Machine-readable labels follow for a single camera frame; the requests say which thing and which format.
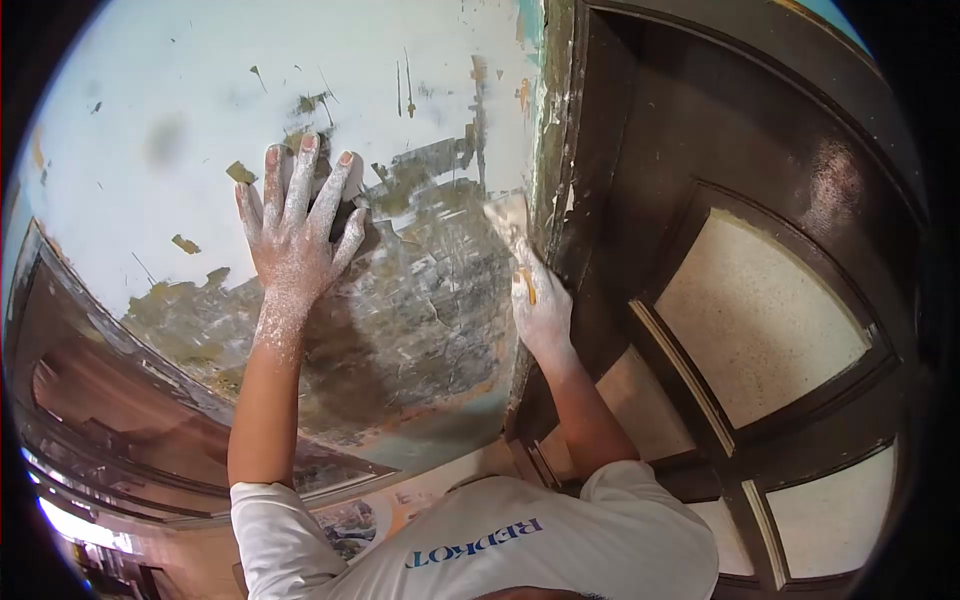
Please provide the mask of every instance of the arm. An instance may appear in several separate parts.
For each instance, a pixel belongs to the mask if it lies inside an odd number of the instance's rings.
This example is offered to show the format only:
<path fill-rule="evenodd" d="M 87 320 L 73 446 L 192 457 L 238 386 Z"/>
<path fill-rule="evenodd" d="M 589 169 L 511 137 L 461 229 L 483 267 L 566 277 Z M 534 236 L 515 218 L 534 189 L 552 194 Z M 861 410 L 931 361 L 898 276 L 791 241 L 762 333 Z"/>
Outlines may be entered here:
<path fill-rule="evenodd" d="M 526 277 L 514 273 L 516 330 L 550 386 L 577 474 L 587 481 L 604 465 L 639 460 L 634 443 L 600 397 L 570 343 L 570 295 L 525 242 L 519 245 L 516 259 L 536 291 L 536 304 L 531 304 Z"/>
<path fill-rule="evenodd" d="M 250 187 L 237 183 L 234 190 L 264 300 L 230 431 L 231 486 L 278 482 L 293 488 L 303 327 L 313 302 L 344 271 L 364 238 L 367 211 L 359 208 L 350 214 L 343 238 L 336 245 L 328 241 L 350 153 L 340 157 L 307 214 L 318 146 L 316 135 L 303 137 L 285 200 L 281 173 L 287 149 L 267 150 L 262 219 Z"/>

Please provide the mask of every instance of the hand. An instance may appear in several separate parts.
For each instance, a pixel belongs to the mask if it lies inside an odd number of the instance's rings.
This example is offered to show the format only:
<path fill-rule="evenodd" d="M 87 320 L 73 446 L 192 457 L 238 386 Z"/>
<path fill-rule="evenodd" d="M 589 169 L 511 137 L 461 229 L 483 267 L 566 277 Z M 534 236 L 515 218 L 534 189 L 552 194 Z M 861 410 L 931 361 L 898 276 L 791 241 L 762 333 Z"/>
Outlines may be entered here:
<path fill-rule="evenodd" d="M 526 240 L 517 244 L 516 261 L 518 270 L 514 272 L 513 283 L 516 331 L 545 374 L 562 372 L 571 365 L 571 359 L 573 364 L 579 360 L 570 343 L 573 300 Z"/>
<path fill-rule="evenodd" d="M 307 214 L 310 184 L 320 144 L 314 133 L 303 137 L 300 155 L 283 198 L 282 167 L 285 146 L 267 149 L 263 178 L 263 219 L 253 207 L 250 186 L 237 183 L 235 196 L 240 220 L 253 256 L 253 265 L 266 292 L 266 300 L 282 311 L 305 318 L 313 302 L 344 271 L 364 238 L 366 208 L 354 210 L 344 235 L 329 242 L 353 155 L 344 152 L 324 183 L 313 209 Z"/>

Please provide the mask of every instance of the forearm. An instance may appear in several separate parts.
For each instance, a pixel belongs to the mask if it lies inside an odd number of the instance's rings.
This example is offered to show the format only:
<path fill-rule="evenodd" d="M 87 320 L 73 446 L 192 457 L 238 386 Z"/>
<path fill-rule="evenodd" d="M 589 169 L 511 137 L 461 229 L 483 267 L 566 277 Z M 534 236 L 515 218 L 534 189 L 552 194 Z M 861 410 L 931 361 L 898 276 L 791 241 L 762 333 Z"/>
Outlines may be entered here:
<path fill-rule="evenodd" d="M 577 474 L 586 481 L 609 463 L 639 460 L 633 441 L 597 392 L 573 348 L 558 350 L 557 355 L 538 362 Z"/>
<path fill-rule="evenodd" d="M 305 321 L 305 310 L 292 309 L 267 294 L 230 431 L 231 485 L 278 482 L 293 488 Z"/>

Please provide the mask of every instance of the right hand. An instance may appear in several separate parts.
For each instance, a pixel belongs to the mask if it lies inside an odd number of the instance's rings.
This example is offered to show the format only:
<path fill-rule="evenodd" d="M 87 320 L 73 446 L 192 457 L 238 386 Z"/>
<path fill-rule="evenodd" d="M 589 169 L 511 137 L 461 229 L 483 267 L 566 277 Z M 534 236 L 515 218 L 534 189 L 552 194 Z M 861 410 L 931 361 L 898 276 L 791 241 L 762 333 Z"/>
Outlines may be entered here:
<path fill-rule="evenodd" d="M 577 360 L 570 343 L 573 299 L 526 240 L 517 244 L 516 261 L 512 290 L 516 332 L 544 372 L 564 370 L 571 358 Z M 534 295 L 536 303 L 531 303 Z"/>

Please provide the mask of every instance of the fingers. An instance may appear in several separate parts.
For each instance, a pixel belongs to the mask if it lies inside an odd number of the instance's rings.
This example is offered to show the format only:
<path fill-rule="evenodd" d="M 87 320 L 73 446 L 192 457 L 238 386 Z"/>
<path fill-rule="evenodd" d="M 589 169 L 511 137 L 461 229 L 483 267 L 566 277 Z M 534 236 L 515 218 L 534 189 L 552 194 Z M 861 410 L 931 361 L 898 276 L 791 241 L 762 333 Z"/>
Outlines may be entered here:
<path fill-rule="evenodd" d="M 350 173 L 352 163 L 353 154 L 344 152 L 340 155 L 340 160 L 333 166 L 330 177 L 326 178 L 326 183 L 320 190 L 320 196 L 317 197 L 317 201 L 310 211 L 310 216 L 307 217 L 309 226 L 313 229 L 313 235 L 320 239 L 325 240 L 330 237 L 330 226 L 333 225 L 333 217 L 337 214 L 340 198 L 344 195 L 344 185 L 347 183 L 347 175 Z"/>
<path fill-rule="evenodd" d="M 360 248 L 360 244 L 363 243 L 366 235 L 363 230 L 363 223 L 366 218 L 366 208 L 357 208 L 347 217 L 344 236 L 333 246 L 333 273 L 335 276 L 340 276 L 340 273 L 347 268 L 353 255 Z"/>
<path fill-rule="evenodd" d="M 253 207 L 250 186 L 246 183 L 237 183 L 233 186 L 233 197 L 237 201 L 237 210 L 240 212 L 240 222 L 243 223 L 243 230 L 247 235 L 247 243 L 253 247 L 260 241 L 263 223 Z"/>
<path fill-rule="evenodd" d="M 314 133 L 303 136 L 297 165 L 290 178 L 287 202 L 283 207 L 283 226 L 286 228 L 296 227 L 306 218 L 306 208 L 310 204 L 310 185 L 313 183 L 313 173 L 317 166 L 318 147 Z"/>
<path fill-rule="evenodd" d="M 274 144 L 267 149 L 263 175 L 263 227 L 279 227 L 283 216 L 283 154 L 286 146 Z"/>

